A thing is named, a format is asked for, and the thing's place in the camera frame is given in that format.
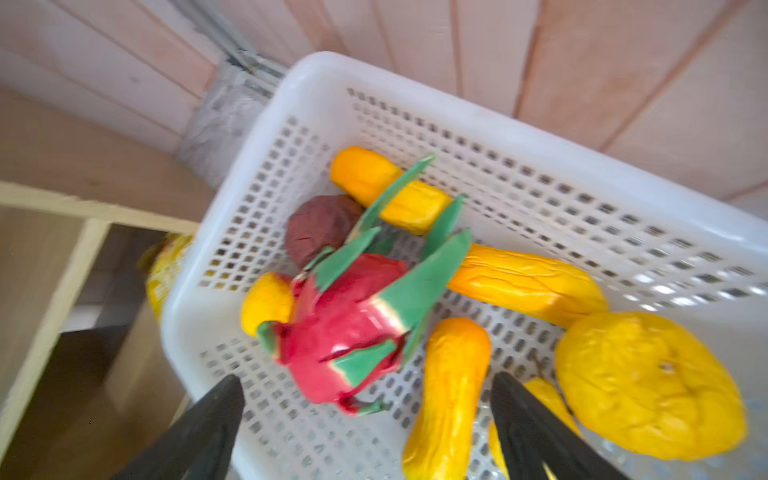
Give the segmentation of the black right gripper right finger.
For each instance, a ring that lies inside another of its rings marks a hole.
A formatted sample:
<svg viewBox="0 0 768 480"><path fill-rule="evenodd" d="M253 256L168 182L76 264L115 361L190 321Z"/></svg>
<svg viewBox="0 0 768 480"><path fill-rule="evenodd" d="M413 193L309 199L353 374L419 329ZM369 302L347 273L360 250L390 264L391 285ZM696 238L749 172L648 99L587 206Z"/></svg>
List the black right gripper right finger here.
<svg viewBox="0 0 768 480"><path fill-rule="evenodd" d="M490 405L511 479L626 479L510 374L493 377Z"/></svg>

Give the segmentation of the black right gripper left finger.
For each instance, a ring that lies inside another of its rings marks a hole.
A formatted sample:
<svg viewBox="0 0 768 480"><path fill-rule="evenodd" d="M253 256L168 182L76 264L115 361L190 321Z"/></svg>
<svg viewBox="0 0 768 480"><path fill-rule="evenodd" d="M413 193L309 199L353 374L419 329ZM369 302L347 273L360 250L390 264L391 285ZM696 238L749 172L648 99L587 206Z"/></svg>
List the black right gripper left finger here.
<svg viewBox="0 0 768 480"><path fill-rule="evenodd" d="M223 479L244 412L240 379L230 374L166 433L115 473L115 479Z"/></svg>

